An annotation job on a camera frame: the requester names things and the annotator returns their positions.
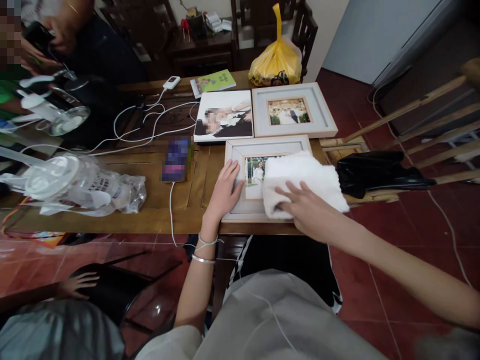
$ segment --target plastic bag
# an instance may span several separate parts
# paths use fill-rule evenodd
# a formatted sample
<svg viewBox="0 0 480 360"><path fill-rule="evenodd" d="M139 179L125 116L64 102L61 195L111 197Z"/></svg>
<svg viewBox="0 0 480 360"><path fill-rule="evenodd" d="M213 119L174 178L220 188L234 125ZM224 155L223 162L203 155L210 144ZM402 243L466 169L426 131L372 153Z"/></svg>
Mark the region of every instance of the plastic bag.
<svg viewBox="0 0 480 360"><path fill-rule="evenodd" d="M296 84L302 74L302 52L282 35L280 6L275 4L276 41L267 46L259 57L252 61L248 79L255 86L278 86Z"/></svg>

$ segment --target black chair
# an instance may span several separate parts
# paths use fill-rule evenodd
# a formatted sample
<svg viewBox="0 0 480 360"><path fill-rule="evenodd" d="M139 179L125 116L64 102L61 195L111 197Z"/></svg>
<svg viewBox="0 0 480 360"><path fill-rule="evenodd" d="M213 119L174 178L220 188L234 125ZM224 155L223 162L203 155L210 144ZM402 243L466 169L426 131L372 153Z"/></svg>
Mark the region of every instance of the black chair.
<svg viewBox="0 0 480 360"><path fill-rule="evenodd" d="M126 318L126 315L130 309L130 306L146 288L155 284L158 280L162 279L174 269L179 267L182 264L182 261L176 262L166 271L155 277L113 266L114 264L133 259L147 253L149 253L149 251L143 251L103 264L91 263L82 266L73 274L71 274L70 277L72 278L83 273L97 273L97 275L100 277L100 279L97 281L97 285L94 287L81 288L78 290L78 292L88 296L88 301L95 304L118 327L127 325L132 329L142 333L151 334L153 333L153 330Z"/></svg>

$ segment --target person's hand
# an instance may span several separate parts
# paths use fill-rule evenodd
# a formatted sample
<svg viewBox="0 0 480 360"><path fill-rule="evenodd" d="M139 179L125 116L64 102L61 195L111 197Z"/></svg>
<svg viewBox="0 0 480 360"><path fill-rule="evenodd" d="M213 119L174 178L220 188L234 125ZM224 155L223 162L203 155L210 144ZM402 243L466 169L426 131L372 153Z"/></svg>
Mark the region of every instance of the person's hand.
<svg viewBox="0 0 480 360"><path fill-rule="evenodd" d="M282 202L278 206L293 215L296 228L308 237L343 248L363 228L314 194L304 181L300 182L300 189L291 181L287 181L286 186L291 192L283 191L278 186L275 191L291 202Z"/></svg>
<svg viewBox="0 0 480 360"><path fill-rule="evenodd" d="M67 56L74 52L77 46L76 34L68 24L62 24L55 16L46 16L41 23L55 32L55 38L50 43L57 52Z"/></svg>
<svg viewBox="0 0 480 360"><path fill-rule="evenodd" d="M241 180L235 186L235 189L233 189L235 178L239 171L239 162L237 160L232 162L232 159L228 160L220 171L210 198L210 203L205 211L204 216L208 219L220 222L220 220L234 208L239 200L242 187L245 184L245 181Z"/></svg>
<svg viewBox="0 0 480 360"><path fill-rule="evenodd" d="M46 65L60 65L55 60L45 57L45 55L40 50L38 50L31 43L29 43L23 36L21 37L20 43L21 43L21 48L25 52L27 52L30 56L33 56L37 60L40 60L42 63Z"/></svg>
<svg viewBox="0 0 480 360"><path fill-rule="evenodd" d="M62 281L58 286L57 298L77 298L88 300L88 296L79 293L77 290L81 288L93 288L97 285L95 280L100 279L100 276L93 276L96 272L85 272L81 275L70 277Z"/></svg>

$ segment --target phone screen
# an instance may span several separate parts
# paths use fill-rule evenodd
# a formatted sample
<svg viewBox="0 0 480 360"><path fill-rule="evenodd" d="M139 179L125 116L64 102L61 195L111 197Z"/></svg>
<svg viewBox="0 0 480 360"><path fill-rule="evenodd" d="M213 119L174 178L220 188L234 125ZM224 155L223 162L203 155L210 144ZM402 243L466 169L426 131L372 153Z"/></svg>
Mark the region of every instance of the phone screen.
<svg viewBox="0 0 480 360"><path fill-rule="evenodd" d="M165 161L162 166L162 182L187 181L194 144L190 136L178 140L169 140Z"/></svg>

